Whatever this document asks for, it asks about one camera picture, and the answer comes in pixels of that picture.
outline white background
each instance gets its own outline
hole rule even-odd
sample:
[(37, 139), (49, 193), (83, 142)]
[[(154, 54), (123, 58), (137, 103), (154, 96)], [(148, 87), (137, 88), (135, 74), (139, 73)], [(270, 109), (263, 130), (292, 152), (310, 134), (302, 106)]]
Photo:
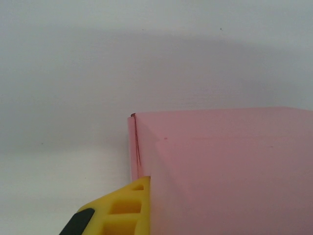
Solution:
[(313, 109), (312, 0), (3, 0), (0, 233), (129, 182), (134, 112)]

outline thin dark line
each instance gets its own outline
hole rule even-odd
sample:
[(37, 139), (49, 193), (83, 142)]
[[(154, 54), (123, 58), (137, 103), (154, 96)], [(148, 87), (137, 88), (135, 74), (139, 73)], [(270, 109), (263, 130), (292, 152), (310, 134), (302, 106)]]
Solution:
[(139, 175), (139, 167), (141, 167), (140, 153), (139, 153), (139, 143), (138, 143), (138, 132), (137, 132), (137, 122), (136, 122), (136, 114), (132, 114), (131, 117), (134, 117), (134, 125), (135, 125), (135, 139), (136, 139), (136, 154), (137, 154), (137, 173)]

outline black rubber grip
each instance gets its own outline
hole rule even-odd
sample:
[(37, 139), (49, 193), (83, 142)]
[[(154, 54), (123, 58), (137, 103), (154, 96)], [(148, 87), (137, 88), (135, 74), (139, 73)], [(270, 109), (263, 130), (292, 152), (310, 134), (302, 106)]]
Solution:
[(60, 235), (82, 235), (94, 214), (94, 209), (88, 208), (73, 215), (61, 231)]

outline yellow plastic object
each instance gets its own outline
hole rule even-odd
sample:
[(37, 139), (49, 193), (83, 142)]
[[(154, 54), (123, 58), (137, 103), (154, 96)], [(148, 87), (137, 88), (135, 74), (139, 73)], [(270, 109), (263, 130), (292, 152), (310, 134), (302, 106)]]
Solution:
[[(94, 210), (81, 235), (149, 235), (150, 177), (96, 199), (78, 210)], [(61, 234), (78, 234), (65, 229)]]

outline rectangular hole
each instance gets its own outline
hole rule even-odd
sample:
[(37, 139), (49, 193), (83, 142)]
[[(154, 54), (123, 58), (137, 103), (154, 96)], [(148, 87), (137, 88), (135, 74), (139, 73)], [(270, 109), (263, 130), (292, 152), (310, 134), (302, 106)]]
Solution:
[(140, 213), (141, 201), (135, 199), (116, 200), (111, 207), (110, 214)]
[(103, 235), (135, 235), (136, 224), (134, 219), (105, 222)]
[(143, 185), (137, 185), (136, 187), (133, 188), (133, 190), (143, 190)]

